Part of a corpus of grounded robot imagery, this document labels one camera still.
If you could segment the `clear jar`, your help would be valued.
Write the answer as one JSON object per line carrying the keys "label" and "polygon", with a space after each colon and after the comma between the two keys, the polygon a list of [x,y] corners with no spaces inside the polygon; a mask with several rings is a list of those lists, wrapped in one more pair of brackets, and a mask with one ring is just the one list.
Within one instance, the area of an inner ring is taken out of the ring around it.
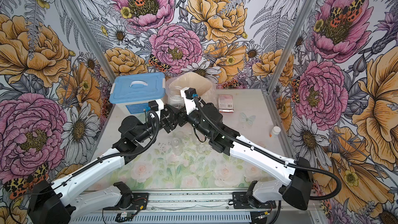
{"label": "clear jar", "polygon": [[173,138],[171,140],[172,151],[175,155],[180,156],[184,152],[184,143],[182,139]]}

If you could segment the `tall jar with white lid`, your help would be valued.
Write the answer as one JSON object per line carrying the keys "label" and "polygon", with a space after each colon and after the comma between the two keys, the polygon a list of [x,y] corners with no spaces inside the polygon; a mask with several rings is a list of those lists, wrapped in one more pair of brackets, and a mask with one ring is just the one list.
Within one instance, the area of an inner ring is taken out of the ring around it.
{"label": "tall jar with white lid", "polygon": [[169,105],[176,108],[184,106],[184,99],[181,96],[181,89],[182,87],[180,86],[171,86],[168,88],[167,98]]}

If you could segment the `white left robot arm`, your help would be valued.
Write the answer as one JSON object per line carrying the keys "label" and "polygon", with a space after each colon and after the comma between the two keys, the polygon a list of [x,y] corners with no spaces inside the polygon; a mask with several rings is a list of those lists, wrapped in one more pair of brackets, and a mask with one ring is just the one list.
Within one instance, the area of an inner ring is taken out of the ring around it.
{"label": "white left robot arm", "polygon": [[130,115],[123,119],[118,131],[121,138],[112,148],[75,172],[49,183],[34,186],[28,206],[28,216],[35,224],[68,224],[71,221],[104,208],[129,209],[134,204],[131,189],[116,182],[107,189],[85,194],[84,191],[109,173],[122,168],[152,145],[159,132],[171,132],[186,119],[184,107],[166,104],[155,108],[150,102],[146,121]]}

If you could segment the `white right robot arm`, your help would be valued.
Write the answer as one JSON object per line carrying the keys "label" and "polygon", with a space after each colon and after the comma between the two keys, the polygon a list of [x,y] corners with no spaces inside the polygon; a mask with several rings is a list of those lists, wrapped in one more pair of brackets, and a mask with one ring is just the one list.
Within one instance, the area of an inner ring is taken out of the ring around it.
{"label": "white right robot arm", "polygon": [[303,211],[308,208],[313,174],[307,160],[280,156],[248,140],[223,124],[223,116],[211,103],[197,108],[194,101],[187,100],[185,108],[187,122],[209,139],[213,150],[250,163],[277,179],[275,186],[252,183],[248,191],[251,198],[261,203],[283,200]]}

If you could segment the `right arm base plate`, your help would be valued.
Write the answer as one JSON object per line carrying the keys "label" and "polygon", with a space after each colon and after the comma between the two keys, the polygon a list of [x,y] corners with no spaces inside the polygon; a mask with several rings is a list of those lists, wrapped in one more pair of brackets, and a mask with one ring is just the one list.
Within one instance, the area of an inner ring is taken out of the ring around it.
{"label": "right arm base plate", "polygon": [[277,205],[275,201],[267,201],[265,203],[261,203],[257,199],[252,196],[247,196],[245,192],[235,191],[232,192],[232,199],[228,202],[229,206],[233,206],[234,209],[276,209]]}

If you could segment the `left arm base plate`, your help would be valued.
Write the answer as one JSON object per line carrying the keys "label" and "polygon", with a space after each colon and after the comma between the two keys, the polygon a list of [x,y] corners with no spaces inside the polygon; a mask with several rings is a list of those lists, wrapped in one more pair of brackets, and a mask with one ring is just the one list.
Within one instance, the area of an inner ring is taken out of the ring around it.
{"label": "left arm base plate", "polygon": [[106,207],[106,211],[128,210],[141,211],[147,208],[149,193],[134,192],[130,196],[122,196],[116,206]]}

